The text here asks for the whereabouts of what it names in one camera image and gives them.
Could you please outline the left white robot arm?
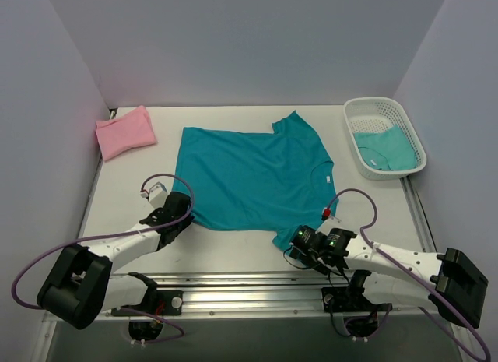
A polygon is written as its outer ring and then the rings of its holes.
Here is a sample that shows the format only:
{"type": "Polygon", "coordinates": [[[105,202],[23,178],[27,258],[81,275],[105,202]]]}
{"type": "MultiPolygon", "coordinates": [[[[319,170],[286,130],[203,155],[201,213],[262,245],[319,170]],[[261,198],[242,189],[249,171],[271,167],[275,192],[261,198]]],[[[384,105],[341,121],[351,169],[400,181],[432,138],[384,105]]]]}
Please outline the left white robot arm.
{"type": "Polygon", "coordinates": [[[171,244],[191,225],[191,205],[189,195],[171,192],[163,206],[134,225],[128,236],[63,248],[37,295],[37,305],[76,329],[89,326],[102,311],[162,313],[170,302],[162,298],[153,279],[138,272],[112,275],[171,244]]]}

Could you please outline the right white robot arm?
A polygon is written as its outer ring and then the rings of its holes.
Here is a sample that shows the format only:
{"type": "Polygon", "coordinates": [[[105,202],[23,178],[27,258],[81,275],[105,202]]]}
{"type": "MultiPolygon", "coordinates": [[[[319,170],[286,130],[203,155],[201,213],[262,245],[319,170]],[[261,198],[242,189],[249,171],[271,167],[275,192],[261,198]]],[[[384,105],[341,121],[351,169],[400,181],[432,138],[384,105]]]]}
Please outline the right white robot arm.
{"type": "Polygon", "coordinates": [[[488,279],[462,251],[410,251],[367,243],[332,220],[315,230],[298,227],[292,237],[293,257],[324,274],[352,270],[359,275],[345,291],[348,305],[400,304],[438,311],[445,320],[466,328],[480,326],[488,279]]]}

